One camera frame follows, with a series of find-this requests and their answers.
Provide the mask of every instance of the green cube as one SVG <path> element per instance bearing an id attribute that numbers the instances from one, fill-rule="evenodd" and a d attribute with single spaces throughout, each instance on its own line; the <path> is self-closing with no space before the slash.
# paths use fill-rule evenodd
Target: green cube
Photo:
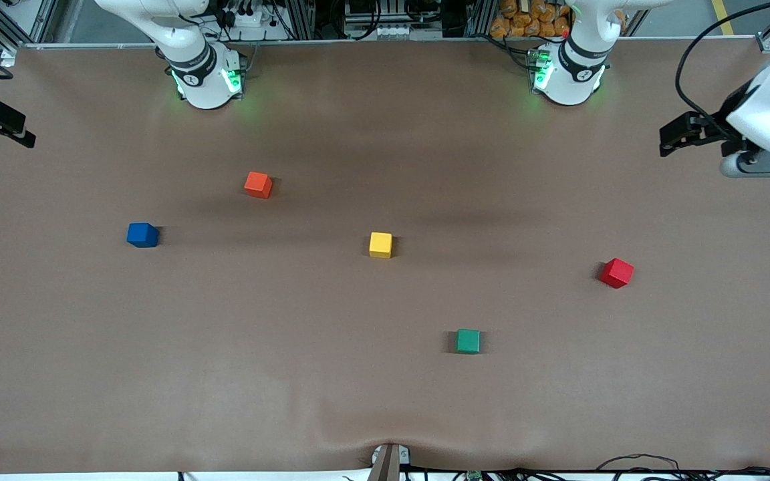
<path id="1" fill-rule="evenodd" d="M 459 329 L 456 331 L 456 352 L 460 354 L 480 354 L 480 331 Z"/>

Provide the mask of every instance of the blue cube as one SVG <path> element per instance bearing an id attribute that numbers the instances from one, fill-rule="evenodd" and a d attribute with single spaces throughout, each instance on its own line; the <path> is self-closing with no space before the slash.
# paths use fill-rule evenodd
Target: blue cube
<path id="1" fill-rule="evenodd" d="M 159 244 L 159 229 L 147 222 L 133 222 L 126 231 L 126 241 L 135 247 L 156 247 Z"/>

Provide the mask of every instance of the yellow floor line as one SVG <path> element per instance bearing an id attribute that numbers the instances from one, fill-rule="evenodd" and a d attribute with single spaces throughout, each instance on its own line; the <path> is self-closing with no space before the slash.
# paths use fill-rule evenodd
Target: yellow floor line
<path id="1" fill-rule="evenodd" d="M 727 18 L 727 7 L 724 6 L 724 0 L 712 0 L 712 7 L 715 9 L 715 15 L 718 16 L 718 19 Z M 730 22 L 721 24 L 721 33 L 724 35 L 735 35 Z"/>

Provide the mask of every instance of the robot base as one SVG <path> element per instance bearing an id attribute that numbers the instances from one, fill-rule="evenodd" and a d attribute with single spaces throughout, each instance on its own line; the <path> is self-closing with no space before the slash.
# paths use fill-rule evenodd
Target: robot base
<path id="1" fill-rule="evenodd" d="M 241 65 L 239 52 L 222 43 L 211 43 L 211 46 L 216 49 L 216 67 L 207 74 L 202 85 L 189 86 L 174 76 L 177 91 L 183 100 L 192 104 L 192 107 L 204 110 L 224 106 L 231 98 L 242 98 L 245 83 L 245 65 Z"/>
<path id="2" fill-rule="evenodd" d="M 562 106 L 577 106 L 599 88 L 599 80 L 605 67 L 594 75 L 589 82 L 575 82 L 558 61 L 561 43 L 546 43 L 537 51 L 538 70 L 531 73 L 533 90 L 541 92 L 549 100 Z"/>

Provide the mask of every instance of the orange cube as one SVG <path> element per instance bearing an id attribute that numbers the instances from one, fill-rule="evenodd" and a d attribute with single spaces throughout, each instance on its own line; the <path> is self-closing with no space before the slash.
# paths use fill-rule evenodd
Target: orange cube
<path id="1" fill-rule="evenodd" d="M 260 172 L 249 172 L 248 179 L 245 180 L 245 192 L 248 192 L 251 197 L 269 198 L 269 193 L 272 192 L 272 179 Z"/>

